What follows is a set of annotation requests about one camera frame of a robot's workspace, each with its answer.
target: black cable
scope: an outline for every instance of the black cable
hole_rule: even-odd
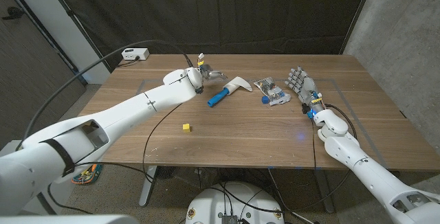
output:
[[[226,195],[226,196],[228,197],[228,199],[229,199],[229,204],[230,204],[230,206],[231,206],[231,216],[233,215],[231,198],[228,196],[228,194],[225,193],[224,190],[219,190],[219,189],[214,188],[214,187],[208,187],[208,188],[205,188],[205,189],[218,190],[218,191],[220,191],[220,192],[223,193],[223,196]]]
[[[299,210],[305,210],[305,209],[307,209],[307,208],[310,208],[310,207],[313,207],[313,206],[315,206],[315,205],[317,205],[317,204],[319,204],[319,203],[321,203],[322,201],[324,201],[325,199],[327,199],[327,198],[329,198],[336,190],[338,190],[339,189],[339,187],[341,187],[341,185],[347,180],[347,178],[350,176],[350,172],[351,172],[351,170],[348,170],[347,172],[346,172],[346,174],[345,174],[345,177],[341,180],[341,182],[332,190],[332,191],[330,191],[330,193],[329,194],[327,194],[325,197],[323,197],[323,198],[321,198],[320,200],[318,200],[318,201],[316,201],[315,203],[312,203],[312,204],[309,204],[309,205],[307,205],[307,206],[305,206],[305,207],[301,207],[301,208],[297,208],[297,209],[295,209],[295,210],[293,210],[293,211],[299,211]]]
[[[262,209],[262,208],[258,208],[258,207],[255,207],[255,206],[253,206],[253,205],[250,205],[250,204],[248,204],[248,203],[246,203],[245,201],[242,201],[241,199],[239,199],[238,197],[236,197],[236,196],[234,196],[231,192],[229,192],[229,190],[227,190],[226,189],[226,183],[225,183],[225,185],[223,186],[223,185],[221,185],[221,183],[219,184],[229,195],[231,195],[232,197],[234,197],[237,201],[239,201],[240,203],[242,203],[242,204],[244,204],[244,205],[246,205],[246,206],[249,206],[249,207],[251,207],[251,208],[253,208],[253,209],[255,209],[255,210],[259,210],[259,211],[263,211],[263,212],[270,212],[270,213],[282,213],[282,214],[284,214],[284,211],[281,211],[281,210],[265,210],[265,209]]]
[[[159,124],[162,122],[162,121],[164,121],[164,119],[166,118],[166,117],[168,117],[168,115],[170,115],[175,109],[177,109],[177,107],[180,107],[180,105],[182,105],[182,104],[179,104],[179,105],[177,105],[173,110],[171,110],[168,114],[166,114],[157,124],[156,124],[156,126],[154,126],[154,128],[153,128],[153,130],[150,132],[150,135],[148,135],[148,138],[146,139],[146,142],[145,142],[145,147],[144,147],[144,156],[142,156],[142,172],[146,175],[145,176],[145,179],[146,180],[148,180],[148,182],[150,182],[150,183],[153,183],[152,181],[150,181],[150,179],[147,177],[147,173],[146,173],[146,171],[145,171],[145,152],[146,152],[146,145],[149,143],[149,140],[150,140],[150,137],[151,137],[151,135],[153,134],[153,132],[154,132],[154,130],[159,126]]]
[[[49,215],[56,215],[55,210],[52,208],[52,206],[47,202],[46,198],[44,197],[43,193],[40,192],[36,195],[36,198],[40,201],[41,205],[43,206],[44,210]]]
[[[345,118],[345,119],[347,120],[347,122],[350,124],[351,130],[353,131],[353,136],[354,136],[354,138],[357,139],[357,138],[358,138],[358,134],[356,133],[356,129],[355,129],[353,123],[351,122],[351,120],[349,119],[349,117],[344,113],[344,111],[342,111],[342,110],[339,109],[338,107],[335,107],[335,106],[332,105],[332,104],[325,104],[325,106],[326,106],[326,107],[333,108],[333,109],[335,109],[336,111],[339,111],[339,112],[344,116],[344,118]],[[315,205],[317,205],[317,204],[323,202],[325,199],[329,198],[329,197],[330,197],[330,196],[331,196],[336,190],[338,190],[338,189],[341,187],[342,184],[344,184],[344,182],[345,182],[345,181],[347,180],[347,178],[349,177],[350,173],[351,173],[351,170],[348,170],[348,171],[346,172],[344,178],[341,180],[341,182],[340,182],[340,183],[339,183],[339,184],[338,184],[338,185],[337,185],[332,191],[330,191],[325,197],[321,198],[320,200],[316,201],[315,203],[309,204],[309,205],[307,205],[307,206],[305,206],[305,207],[302,207],[302,208],[297,208],[297,209],[295,209],[295,210],[293,210],[293,211],[296,212],[296,211],[299,211],[299,210],[304,210],[304,209],[307,209],[307,208],[313,207],[313,206],[315,206]]]
[[[335,107],[335,106],[332,105],[332,104],[325,104],[325,106],[326,106],[326,107],[333,108],[333,109],[335,109],[336,111],[339,111],[339,113],[341,113],[341,114],[345,117],[345,120],[350,124],[351,130],[353,131],[353,136],[354,136],[354,138],[357,139],[357,138],[358,138],[358,134],[356,133],[355,126],[353,125],[353,123],[351,122],[351,120],[349,119],[349,117],[344,113],[344,111],[342,111],[342,110],[339,109],[338,107]]]
[[[193,63],[191,62],[191,60],[189,59],[189,57],[180,49],[178,48],[176,45],[166,42],[166,41],[162,41],[162,40],[157,40],[157,39],[151,39],[151,40],[145,40],[145,41],[139,41],[136,43],[132,43],[129,45],[126,45],[124,47],[121,47],[119,49],[116,49],[112,52],[110,52],[109,54],[103,56],[101,59],[97,60],[96,62],[90,64],[88,67],[86,67],[85,69],[81,70],[80,72],[78,72],[78,74],[76,74],[74,77],[72,77],[70,80],[68,80],[63,86],[61,86],[58,90],[56,90],[45,102],[44,104],[40,107],[40,109],[35,113],[34,117],[32,117],[32,119],[30,120],[30,123],[28,124],[25,134],[23,136],[23,139],[21,140],[21,142],[19,143],[19,145],[15,148],[15,151],[18,151],[18,149],[20,149],[21,144],[23,143],[24,140],[26,140],[26,138],[29,137],[31,130],[34,128],[35,125],[35,121],[40,117],[40,115],[42,114],[42,112],[44,111],[44,109],[49,105],[49,103],[62,91],[64,90],[67,86],[70,85],[70,83],[72,83],[73,81],[75,81],[76,79],[78,79],[79,77],[81,77],[85,72],[89,71],[91,68],[95,67],[96,65],[102,63],[104,60],[108,59],[109,57],[117,54],[118,52],[122,51],[123,49],[127,48],[127,47],[133,47],[142,43],[150,43],[150,44],[165,44],[165,45],[170,45],[171,47],[175,48],[178,52],[180,52],[181,54],[184,55],[186,62],[188,63],[189,67],[193,67]]]
[[[315,124],[313,120],[311,121],[311,140],[312,140],[312,144],[313,144],[313,162],[314,162],[314,170],[316,170],[316,153],[315,153]]]
[[[130,61],[128,63],[122,63],[121,65],[118,65],[116,67],[128,67],[128,66],[131,66],[133,63],[136,63],[137,61],[139,61],[139,59],[140,59],[140,57],[136,56],[135,60],[132,60],[132,61]]]
[[[82,210],[82,209],[78,209],[78,208],[74,208],[74,207],[69,207],[69,206],[66,206],[66,205],[62,205],[62,204],[59,204],[56,200],[55,200],[55,198],[54,198],[54,196],[52,196],[52,193],[50,192],[50,186],[52,185],[52,183],[50,183],[48,186],[47,186],[47,193],[49,194],[49,197],[50,197],[50,199],[58,206],[58,207],[62,207],[62,208],[67,208],[67,209],[69,209],[69,210],[76,210],[76,211],[79,211],[79,212],[83,212],[83,213],[85,213],[85,214],[92,214],[91,212],[88,212],[88,211],[85,211],[85,210]]]
[[[241,217],[243,216],[243,212],[245,211],[245,208],[246,208],[246,205],[258,194],[258,193],[260,193],[260,192],[262,192],[263,191],[263,189],[261,189],[260,191],[258,191],[257,193],[255,193],[250,199],[249,199],[249,201],[247,201],[247,203],[243,206],[243,209],[241,210],[241,214],[240,214],[240,219],[239,220],[241,220]]]
[[[131,167],[131,166],[125,166],[124,164],[113,163],[113,162],[93,161],[93,162],[85,162],[85,163],[75,164],[75,166],[93,165],[93,164],[121,166],[123,168],[128,168],[128,169],[131,169],[131,170],[135,170],[135,171],[144,173],[144,171],[142,171],[140,169],[137,169],[137,168],[134,168],[134,167]],[[146,176],[149,177],[150,179],[153,179],[153,177],[150,176],[148,173],[146,173]]]
[[[303,217],[303,216],[301,216],[301,215],[299,215],[299,214],[293,212],[291,209],[289,209],[289,207],[287,207],[287,205],[284,203],[283,197],[281,196],[281,192],[280,192],[280,190],[278,189],[278,186],[276,185],[276,182],[275,182],[274,176],[273,176],[272,173],[270,172],[270,168],[268,168],[267,170],[269,171],[269,175],[270,175],[270,178],[272,179],[272,182],[274,182],[276,192],[278,193],[278,196],[280,197],[281,203],[283,204],[284,208],[285,208],[286,210],[288,210],[289,213],[290,213],[293,217],[296,217],[297,219],[299,219],[299,220],[302,221],[303,223],[312,223],[310,220],[308,220],[308,219],[306,219],[305,217]]]
[[[197,176],[199,176],[199,189],[201,189],[200,169],[197,168]]]

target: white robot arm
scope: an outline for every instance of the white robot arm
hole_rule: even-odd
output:
[[[88,167],[76,164],[99,160],[134,126],[201,93],[203,78],[225,78],[208,67],[175,70],[165,76],[160,87],[105,111],[53,124],[28,137],[22,150],[0,157],[0,215],[18,213],[50,183],[71,179]]]
[[[293,69],[285,83],[298,94],[303,112],[321,126],[318,136],[326,152],[354,172],[394,223],[439,222],[440,196],[407,186],[371,159],[348,132],[347,123],[325,108],[314,81],[301,67]]]

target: black curtain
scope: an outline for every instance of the black curtain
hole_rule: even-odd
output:
[[[102,54],[146,39],[188,54],[337,54],[360,0],[64,0]],[[152,54],[177,53],[165,45]],[[114,68],[122,58],[108,61]]]

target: white box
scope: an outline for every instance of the white box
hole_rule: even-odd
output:
[[[124,60],[135,60],[136,56],[139,56],[139,60],[146,60],[150,56],[147,48],[125,48],[121,54]]]

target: blue handle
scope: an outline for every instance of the blue handle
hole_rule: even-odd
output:
[[[223,91],[221,91],[220,93],[216,94],[214,97],[212,97],[209,101],[208,101],[208,106],[212,107],[213,105],[215,105],[215,103],[217,103],[218,101],[220,101],[223,97],[226,96],[226,94],[229,93],[229,90],[227,88],[224,88]]]

